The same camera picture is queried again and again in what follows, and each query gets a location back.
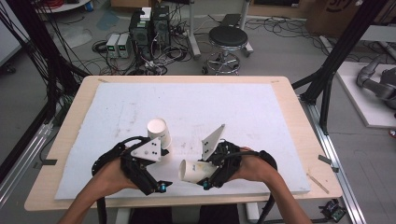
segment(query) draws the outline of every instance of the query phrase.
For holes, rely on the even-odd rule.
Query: forearm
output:
[[[271,190],[285,223],[312,223],[305,211],[291,195],[283,178],[277,172],[265,184]]]
[[[94,199],[87,190],[83,190],[78,194],[77,198],[73,201],[58,223],[82,223],[95,201],[96,199]]]

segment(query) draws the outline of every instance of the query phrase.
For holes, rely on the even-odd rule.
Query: paper cup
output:
[[[163,119],[156,118],[148,122],[148,137],[151,139],[159,137],[161,139],[161,148],[168,149],[172,143],[172,137],[169,134],[166,122]]]
[[[178,168],[178,178],[195,184],[212,176],[216,169],[217,167],[210,162],[183,160]]]

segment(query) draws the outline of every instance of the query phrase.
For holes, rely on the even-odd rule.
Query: stool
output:
[[[222,51],[213,53],[206,59],[207,67],[204,66],[202,72],[207,74],[207,68],[210,68],[216,72],[216,75],[231,73],[238,75],[239,58],[230,51],[244,48],[248,42],[248,35],[233,26],[218,26],[210,30],[209,42]]]

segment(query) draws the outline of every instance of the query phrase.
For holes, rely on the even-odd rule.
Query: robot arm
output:
[[[372,91],[375,96],[384,101],[396,100],[396,68],[385,70],[382,73],[381,81],[375,82],[371,80],[375,69],[381,61],[381,57],[376,57],[367,66],[363,67],[358,73],[356,83],[358,86]]]

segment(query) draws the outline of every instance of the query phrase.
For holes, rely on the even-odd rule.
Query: wheel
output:
[[[206,75],[208,72],[209,72],[209,71],[207,71],[207,67],[206,67],[206,66],[203,66],[203,67],[202,67],[202,73],[203,73],[204,75]]]

